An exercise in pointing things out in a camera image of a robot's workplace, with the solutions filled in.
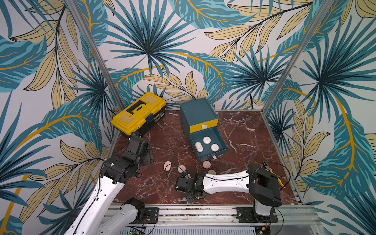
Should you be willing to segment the white oval earphone case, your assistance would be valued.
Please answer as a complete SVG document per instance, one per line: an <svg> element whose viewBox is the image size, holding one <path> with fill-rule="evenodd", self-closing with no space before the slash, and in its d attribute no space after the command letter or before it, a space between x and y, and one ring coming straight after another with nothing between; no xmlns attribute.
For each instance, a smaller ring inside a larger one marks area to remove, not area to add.
<svg viewBox="0 0 376 235"><path fill-rule="evenodd" d="M195 148L196 148L197 152L200 152L200 153L203 152L203 150L204 150L201 142L196 142Z"/></svg>

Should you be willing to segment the white round earphone case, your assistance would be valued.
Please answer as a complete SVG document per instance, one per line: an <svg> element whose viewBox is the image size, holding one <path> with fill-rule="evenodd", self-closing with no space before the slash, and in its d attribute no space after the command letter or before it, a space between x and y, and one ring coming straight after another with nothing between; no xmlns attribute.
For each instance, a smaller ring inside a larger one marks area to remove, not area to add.
<svg viewBox="0 0 376 235"><path fill-rule="evenodd" d="M204 144L210 144L211 143L211 138L210 137L208 137L208 136L205 136L204 138L203 138L203 143Z"/></svg>
<svg viewBox="0 0 376 235"><path fill-rule="evenodd" d="M211 145L211 151L218 152L219 151L219 145L218 144L212 144Z"/></svg>

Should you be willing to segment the teal drawer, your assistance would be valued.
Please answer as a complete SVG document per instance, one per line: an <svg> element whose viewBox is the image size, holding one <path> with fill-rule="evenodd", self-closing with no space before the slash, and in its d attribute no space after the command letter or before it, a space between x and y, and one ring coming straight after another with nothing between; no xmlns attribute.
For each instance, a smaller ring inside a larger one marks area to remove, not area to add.
<svg viewBox="0 0 376 235"><path fill-rule="evenodd" d="M190 134L189 144L193 147L199 162L217 159L228 151L217 127Z"/></svg>

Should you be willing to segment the teal drawer cabinet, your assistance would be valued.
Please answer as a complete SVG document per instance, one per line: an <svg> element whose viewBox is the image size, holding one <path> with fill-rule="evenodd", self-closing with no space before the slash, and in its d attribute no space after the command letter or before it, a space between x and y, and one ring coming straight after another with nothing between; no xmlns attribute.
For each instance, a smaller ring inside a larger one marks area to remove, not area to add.
<svg viewBox="0 0 376 235"><path fill-rule="evenodd" d="M189 131L191 125L216 118L218 116L206 98L195 99L180 104L180 121L188 141L190 134L192 134Z"/></svg>

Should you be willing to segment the yellow top drawer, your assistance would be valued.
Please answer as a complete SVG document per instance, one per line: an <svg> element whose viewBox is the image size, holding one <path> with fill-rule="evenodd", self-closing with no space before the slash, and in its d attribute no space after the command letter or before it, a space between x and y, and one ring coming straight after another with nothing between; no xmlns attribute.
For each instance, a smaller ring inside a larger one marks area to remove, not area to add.
<svg viewBox="0 0 376 235"><path fill-rule="evenodd" d="M195 133L212 127L217 127L218 118L213 120L204 121L198 124L191 125L189 128L190 133Z"/></svg>

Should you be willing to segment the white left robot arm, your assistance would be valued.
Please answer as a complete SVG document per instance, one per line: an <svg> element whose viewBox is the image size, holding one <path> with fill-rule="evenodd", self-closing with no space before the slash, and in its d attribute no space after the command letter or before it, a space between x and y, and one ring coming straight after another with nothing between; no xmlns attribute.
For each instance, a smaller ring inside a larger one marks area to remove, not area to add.
<svg viewBox="0 0 376 235"><path fill-rule="evenodd" d="M102 222L114 198L128 180L136 177L140 167L153 163L149 141L130 138L125 149L104 162L98 183L76 220L66 230L67 235L116 235L134 221L146 218L145 204L131 198L118 213Z"/></svg>

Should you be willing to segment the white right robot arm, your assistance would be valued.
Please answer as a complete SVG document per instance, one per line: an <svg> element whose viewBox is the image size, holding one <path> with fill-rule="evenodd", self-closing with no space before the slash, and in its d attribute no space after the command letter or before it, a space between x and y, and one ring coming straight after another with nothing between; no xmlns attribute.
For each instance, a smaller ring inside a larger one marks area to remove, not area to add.
<svg viewBox="0 0 376 235"><path fill-rule="evenodd" d="M270 217L272 208L282 205L284 187L268 164L250 165L247 170L231 174L202 173L194 178L184 173L175 183L175 189L184 193L189 203L215 193L250 194L254 198L256 215L263 217Z"/></svg>

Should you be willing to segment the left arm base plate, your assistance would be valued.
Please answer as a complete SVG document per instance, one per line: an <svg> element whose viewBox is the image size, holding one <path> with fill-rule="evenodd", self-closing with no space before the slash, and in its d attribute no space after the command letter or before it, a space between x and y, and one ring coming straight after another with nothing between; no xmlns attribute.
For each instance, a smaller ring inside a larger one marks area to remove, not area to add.
<svg viewBox="0 0 376 235"><path fill-rule="evenodd" d="M131 224L155 224L159 219L160 208L143 208L137 213L136 219Z"/></svg>

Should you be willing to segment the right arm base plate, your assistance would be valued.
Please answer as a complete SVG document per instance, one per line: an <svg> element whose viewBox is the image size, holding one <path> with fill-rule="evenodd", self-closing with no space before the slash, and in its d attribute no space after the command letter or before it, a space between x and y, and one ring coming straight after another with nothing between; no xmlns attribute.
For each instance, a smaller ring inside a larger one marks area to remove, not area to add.
<svg viewBox="0 0 376 235"><path fill-rule="evenodd" d="M258 215L254 207L237 207L236 218L239 223L277 223L279 220L274 208L269 210L268 216Z"/></svg>

